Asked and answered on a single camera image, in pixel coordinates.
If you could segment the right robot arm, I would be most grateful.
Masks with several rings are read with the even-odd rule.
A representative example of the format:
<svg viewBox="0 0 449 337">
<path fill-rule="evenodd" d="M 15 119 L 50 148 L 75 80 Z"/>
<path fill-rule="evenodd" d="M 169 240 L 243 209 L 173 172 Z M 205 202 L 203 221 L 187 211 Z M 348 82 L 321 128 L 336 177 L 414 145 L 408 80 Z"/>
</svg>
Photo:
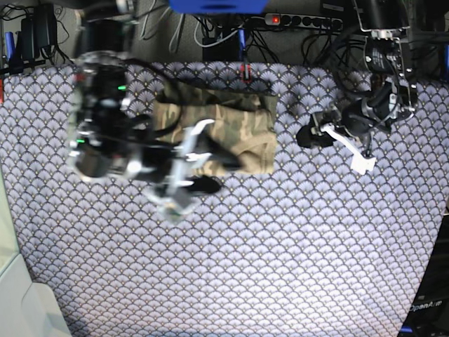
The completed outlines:
<svg viewBox="0 0 449 337">
<path fill-rule="evenodd" d="M 235 154 L 214 141 L 206 128 L 214 119 L 202 118 L 188 126 L 176 143 L 163 141 L 180 125 L 186 110 L 181 83 L 167 78 L 175 91 L 180 112 L 167 126 L 154 127 L 148 114 L 126 114 L 126 71 L 137 65 L 162 76 L 163 72 L 143 60 L 131 58 L 129 23 L 110 18 L 83 24 L 76 61 L 79 101 L 69 136 L 69 163 L 83 180 L 118 177 L 152 184 L 151 196 L 169 200 L 185 195 L 215 193 L 220 186 L 211 178 L 195 178 L 193 171 L 216 159 L 230 171 L 241 168 Z"/>
</svg>

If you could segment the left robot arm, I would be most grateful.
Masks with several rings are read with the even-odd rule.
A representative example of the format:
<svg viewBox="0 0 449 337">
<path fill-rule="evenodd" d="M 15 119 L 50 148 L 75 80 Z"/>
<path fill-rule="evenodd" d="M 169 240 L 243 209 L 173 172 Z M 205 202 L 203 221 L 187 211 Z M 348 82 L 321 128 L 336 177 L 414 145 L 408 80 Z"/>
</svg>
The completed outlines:
<svg viewBox="0 0 449 337">
<path fill-rule="evenodd" d="M 416 80 L 407 31 L 410 27 L 402 1 L 354 1 L 358 21 L 345 27 L 321 52 L 316 64 L 328 64 L 337 87 L 355 101 L 340 109 L 315 112 L 296 135 L 303 148 L 348 147 L 358 140 L 363 149 L 355 152 L 372 159 L 372 134 L 390 134 L 393 124 L 410 118 L 415 111 Z M 338 52 L 349 48 L 356 34 L 365 37 L 363 59 L 371 73 L 371 88 L 359 91 L 346 86 L 340 76 Z"/>
</svg>

